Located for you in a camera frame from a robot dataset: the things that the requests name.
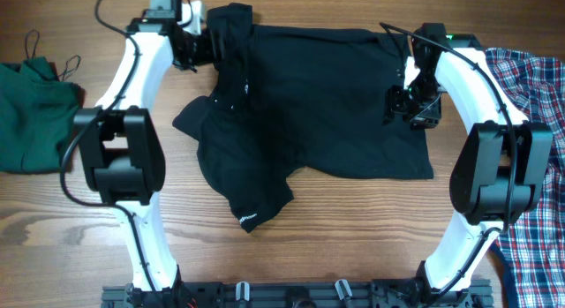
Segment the black polo shirt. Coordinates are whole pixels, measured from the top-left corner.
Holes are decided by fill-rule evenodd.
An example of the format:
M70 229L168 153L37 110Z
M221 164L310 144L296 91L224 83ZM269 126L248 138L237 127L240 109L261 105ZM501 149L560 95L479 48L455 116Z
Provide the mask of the black polo shirt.
M198 143L207 183L252 231L292 201L288 177L430 179L426 135L386 113L408 47L398 34L257 24L252 7L208 12L225 55L211 94L173 125Z

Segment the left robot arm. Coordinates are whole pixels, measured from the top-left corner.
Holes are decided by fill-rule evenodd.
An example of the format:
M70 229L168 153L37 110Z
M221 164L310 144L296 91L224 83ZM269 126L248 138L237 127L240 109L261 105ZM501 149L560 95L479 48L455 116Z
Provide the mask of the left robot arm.
M74 117L87 186L100 196L123 231L132 263L132 287L164 293L178 284L179 268L165 237L160 210L166 164L151 110L170 67L194 70L215 53L203 19L137 18L124 31L125 48L108 90Z

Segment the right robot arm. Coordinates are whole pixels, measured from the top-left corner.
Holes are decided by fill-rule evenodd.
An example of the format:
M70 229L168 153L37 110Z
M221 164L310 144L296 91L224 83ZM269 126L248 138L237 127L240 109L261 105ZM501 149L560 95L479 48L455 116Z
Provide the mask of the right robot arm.
M448 34L442 23L404 35L412 54L399 74L403 84L387 91L385 122L400 117L433 128L447 93L467 132L449 179L454 213L414 281L416 304L446 307L470 295L473 272L494 240L539 203L553 134L511 103L474 35Z

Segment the red blue plaid shirt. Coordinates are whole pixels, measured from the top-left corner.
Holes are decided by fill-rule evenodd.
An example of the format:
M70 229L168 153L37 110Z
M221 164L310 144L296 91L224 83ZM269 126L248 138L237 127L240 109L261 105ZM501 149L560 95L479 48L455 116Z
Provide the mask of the red blue plaid shirt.
M536 206L493 244L503 266L509 307L564 305L564 63L553 56L489 48L486 64L511 104L532 124L548 129L549 148L527 151L518 164L537 170Z

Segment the green drawstring bag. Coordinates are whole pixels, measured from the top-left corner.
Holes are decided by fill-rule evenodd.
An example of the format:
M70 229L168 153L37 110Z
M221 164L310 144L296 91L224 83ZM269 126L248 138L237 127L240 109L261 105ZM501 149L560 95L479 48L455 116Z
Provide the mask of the green drawstring bag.
M69 66L57 73L53 63L30 47L26 58L1 64L1 170L14 174L58 172L72 135L72 121L82 105L81 88L68 78Z

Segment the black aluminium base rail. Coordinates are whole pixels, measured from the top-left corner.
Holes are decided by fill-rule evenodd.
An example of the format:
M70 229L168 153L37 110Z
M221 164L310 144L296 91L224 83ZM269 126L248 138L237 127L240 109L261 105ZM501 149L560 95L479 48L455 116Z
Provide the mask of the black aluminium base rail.
M370 282L271 283L187 282L180 293L154 294L131 284L102 289L102 307L425 307L424 285L413 279ZM184 304L174 300L184 299Z

